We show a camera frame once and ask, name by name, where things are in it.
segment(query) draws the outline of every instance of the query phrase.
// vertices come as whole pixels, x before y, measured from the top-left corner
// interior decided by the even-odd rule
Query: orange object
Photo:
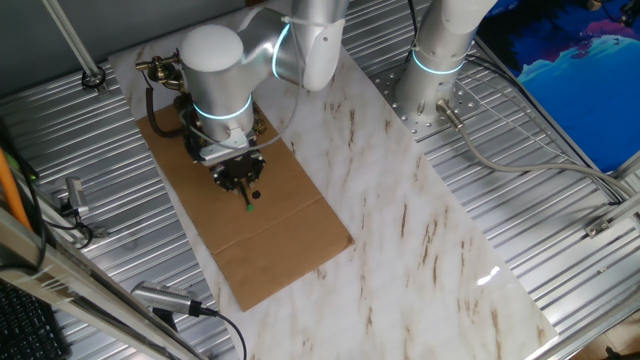
[[[0,151],[0,183],[2,183],[2,187],[7,194],[7,201],[9,202],[13,216],[15,216],[24,227],[33,231],[31,224],[29,224],[27,213],[24,211],[24,206],[22,206],[22,199],[20,199],[16,181],[13,179],[11,168],[9,168],[9,163],[3,151]]]

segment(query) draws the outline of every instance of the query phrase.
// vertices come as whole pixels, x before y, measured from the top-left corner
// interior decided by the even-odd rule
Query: marble surface
[[[133,62],[171,53],[181,36],[110,58],[136,117]],[[282,126],[296,92],[271,78],[254,99]],[[245,313],[167,183],[250,359],[525,359],[557,335],[344,49],[331,83],[301,94],[283,140],[355,245]]]

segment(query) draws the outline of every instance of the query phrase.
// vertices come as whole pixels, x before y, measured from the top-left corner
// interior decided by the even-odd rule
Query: keyboard
[[[0,281],[0,360],[60,360],[70,355],[51,306]]]

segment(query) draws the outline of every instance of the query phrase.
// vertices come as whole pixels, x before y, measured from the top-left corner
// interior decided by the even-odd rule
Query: blue led ring
[[[230,114],[230,115],[224,115],[224,116],[210,115],[210,114],[207,114],[204,111],[200,110],[196,104],[193,104],[193,107],[196,109],[196,111],[200,115],[202,115],[202,116],[204,116],[206,118],[213,119],[213,120],[226,120],[226,119],[231,119],[231,118],[234,118],[234,117],[242,114],[245,110],[247,110],[249,105],[251,105],[251,94],[249,94],[249,100],[247,100],[247,103],[242,107],[242,109],[240,109],[240,110],[238,110],[238,111],[236,111],[236,112],[234,112],[233,114]]]
[[[284,29],[282,29],[282,32],[280,33],[280,36],[278,36],[278,40],[276,41],[276,46],[273,48],[273,57],[271,58],[271,71],[273,71],[273,75],[275,75],[278,79],[280,79],[280,76],[278,76],[278,71],[276,70],[276,63],[278,62],[278,51],[280,50],[282,40],[284,40],[285,35],[287,35],[287,31],[289,31],[290,26],[291,24],[287,24]]]
[[[416,64],[418,64],[418,66],[420,66],[422,68],[422,70],[424,71],[428,71],[432,74],[436,74],[436,75],[447,75],[447,74],[453,74],[454,72],[460,70],[462,68],[462,65],[464,65],[464,61],[462,62],[462,64],[460,64],[460,66],[458,66],[457,68],[453,69],[453,70],[449,70],[449,71],[437,71],[437,70],[431,70],[428,67],[420,64],[420,61],[418,61],[418,58],[416,57],[416,51],[413,50],[413,60],[416,61]]]

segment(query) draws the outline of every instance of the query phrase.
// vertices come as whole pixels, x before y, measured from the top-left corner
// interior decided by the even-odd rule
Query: cardboard
[[[156,112],[162,129],[179,125],[174,108]],[[275,135],[267,122],[265,142]],[[248,212],[241,195],[218,187],[194,164],[182,138],[157,136],[145,117],[138,127],[243,311],[313,271],[353,244],[353,238],[282,140],[262,149],[267,162]]]

